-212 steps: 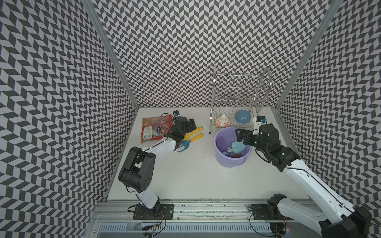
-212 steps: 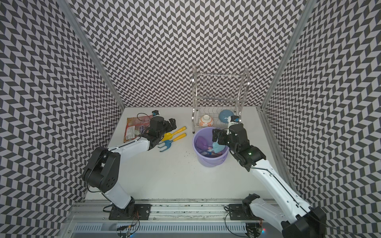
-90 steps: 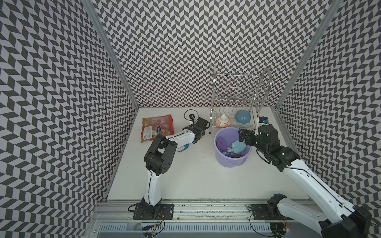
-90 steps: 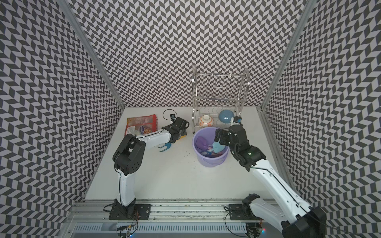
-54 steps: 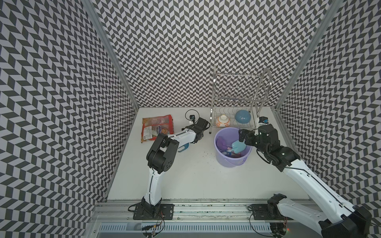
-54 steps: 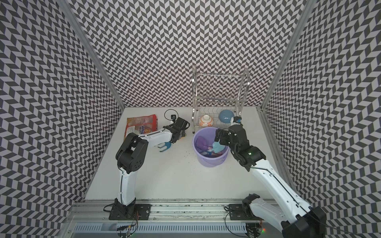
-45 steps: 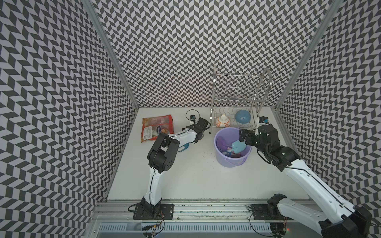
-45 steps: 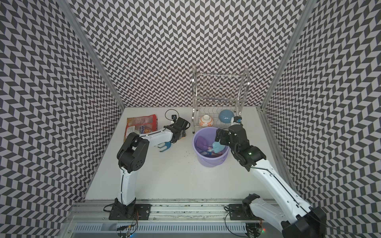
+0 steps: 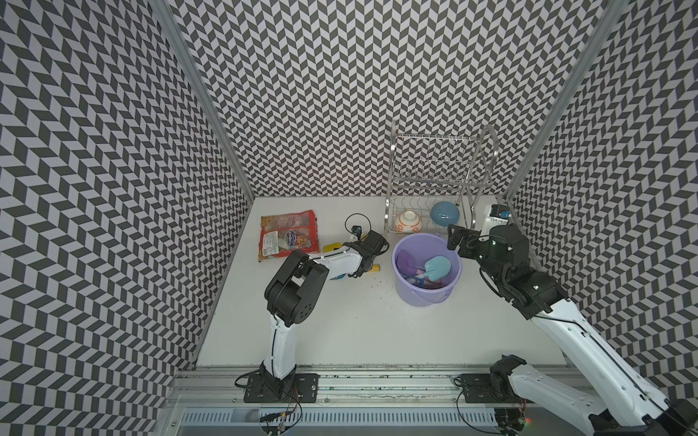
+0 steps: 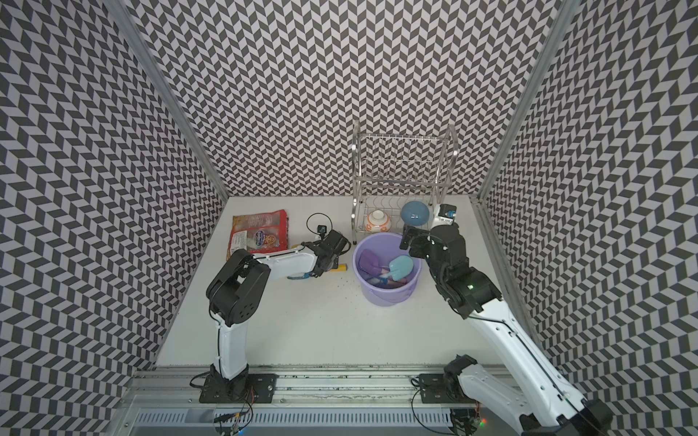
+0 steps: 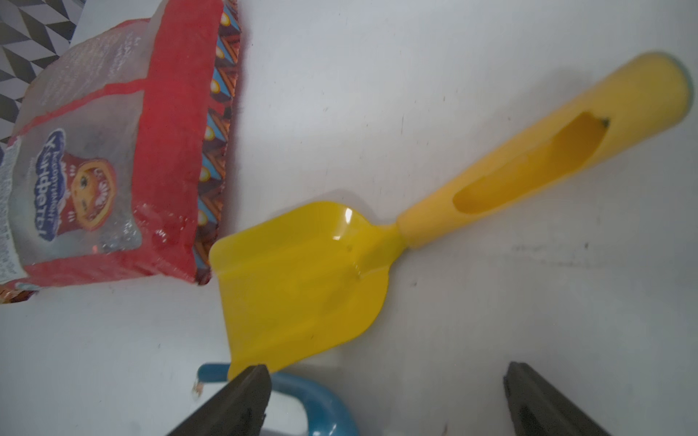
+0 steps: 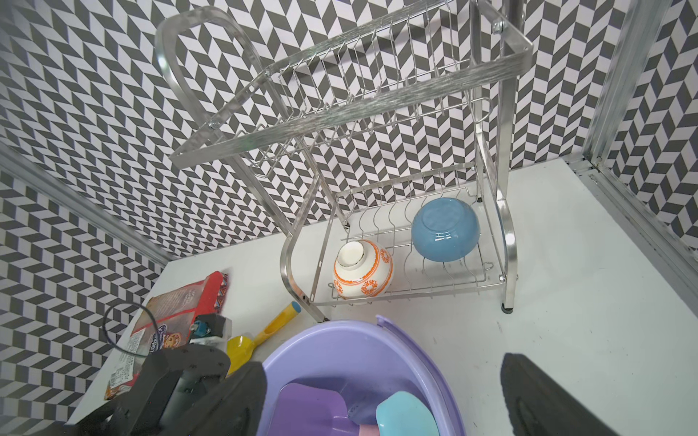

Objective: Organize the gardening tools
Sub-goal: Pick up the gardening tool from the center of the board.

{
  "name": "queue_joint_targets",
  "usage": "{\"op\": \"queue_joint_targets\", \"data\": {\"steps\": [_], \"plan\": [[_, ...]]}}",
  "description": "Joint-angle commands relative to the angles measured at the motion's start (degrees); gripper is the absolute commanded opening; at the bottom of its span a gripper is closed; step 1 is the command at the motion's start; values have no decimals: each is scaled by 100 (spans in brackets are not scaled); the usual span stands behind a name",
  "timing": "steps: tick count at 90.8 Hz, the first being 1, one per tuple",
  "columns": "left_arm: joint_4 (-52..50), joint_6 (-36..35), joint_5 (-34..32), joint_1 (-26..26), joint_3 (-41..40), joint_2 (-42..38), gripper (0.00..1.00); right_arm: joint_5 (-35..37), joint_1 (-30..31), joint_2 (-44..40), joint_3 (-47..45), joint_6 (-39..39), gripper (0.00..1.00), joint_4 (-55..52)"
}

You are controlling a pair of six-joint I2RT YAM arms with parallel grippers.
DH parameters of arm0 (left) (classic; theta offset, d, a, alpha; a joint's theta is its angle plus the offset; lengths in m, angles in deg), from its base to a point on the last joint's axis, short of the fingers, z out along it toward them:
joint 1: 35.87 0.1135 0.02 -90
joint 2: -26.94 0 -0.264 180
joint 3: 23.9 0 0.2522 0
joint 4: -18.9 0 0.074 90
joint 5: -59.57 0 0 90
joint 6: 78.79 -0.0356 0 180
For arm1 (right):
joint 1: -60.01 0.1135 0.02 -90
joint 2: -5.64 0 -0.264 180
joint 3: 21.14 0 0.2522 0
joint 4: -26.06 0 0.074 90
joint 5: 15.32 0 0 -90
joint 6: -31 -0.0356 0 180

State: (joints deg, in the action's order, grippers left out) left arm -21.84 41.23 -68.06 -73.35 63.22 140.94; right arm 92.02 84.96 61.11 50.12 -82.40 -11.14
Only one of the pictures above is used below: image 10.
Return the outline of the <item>light blue plastic shovel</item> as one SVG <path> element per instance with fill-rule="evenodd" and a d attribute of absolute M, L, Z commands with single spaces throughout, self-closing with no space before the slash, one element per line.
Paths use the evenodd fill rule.
<path fill-rule="evenodd" d="M 400 255 L 389 263 L 388 270 L 381 275 L 382 278 L 400 282 L 407 278 L 414 270 L 414 260 L 409 255 Z"/>

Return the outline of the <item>blue trowel wooden handle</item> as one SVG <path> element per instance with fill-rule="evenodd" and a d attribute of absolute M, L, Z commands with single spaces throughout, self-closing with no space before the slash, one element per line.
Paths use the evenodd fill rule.
<path fill-rule="evenodd" d="M 405 282 L 396 282 L 389 278 L 373 277 L 367 280 L 372 286 L 382 289 L 396 289 L 405 286 Z"/>

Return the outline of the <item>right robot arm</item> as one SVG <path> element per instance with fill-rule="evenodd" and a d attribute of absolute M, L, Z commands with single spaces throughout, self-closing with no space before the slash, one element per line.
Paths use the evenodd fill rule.
<path fill-rule="evenodd" d="M 483 335 L 518 387 L 502 383 L 474 358 L 445 366 L 445 384 L 478 401 L 520 435 L 605 435 L 613 414 L 588 400 L 550 363 L 518 323 L 503 294 L 469 263 L 459 227 L 406 227 L 402 249 L 426 261 L 436 290 L 450 308 Z"/>

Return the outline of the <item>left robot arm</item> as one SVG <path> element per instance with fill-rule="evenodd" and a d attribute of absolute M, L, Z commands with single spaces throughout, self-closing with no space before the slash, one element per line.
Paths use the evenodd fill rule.
<path fill-rule="evenodd" d="M 332 230 L 326 236 L 272 254 L 231 254 L 205 291 L 208 312 L 216 322 L 214 368 L 227 381 L 248 369 L 245 355 L 249 319 L 256 313 L 268 283 L 289 276 L 320 277 L 334 267 L 351 242 Z"/>

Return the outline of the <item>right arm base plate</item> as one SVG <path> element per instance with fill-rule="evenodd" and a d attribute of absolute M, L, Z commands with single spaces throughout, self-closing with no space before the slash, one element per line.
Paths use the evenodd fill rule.
<path fill-rule="evenodd" d="M 421 403 L 424 404 L 475 404 L 467 397 L 454 376 L 448 374 L 419 374 L 416 378 Z"/>

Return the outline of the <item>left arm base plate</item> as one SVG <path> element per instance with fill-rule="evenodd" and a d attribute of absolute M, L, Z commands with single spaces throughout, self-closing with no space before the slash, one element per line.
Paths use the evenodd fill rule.
<path fill-rule="evenodd" d="M 276 392 L 276 374 L 239 374 L 229 380 L 215 372 L 208 374 L 199 402 L 215 404 L 269 404 Z"/>

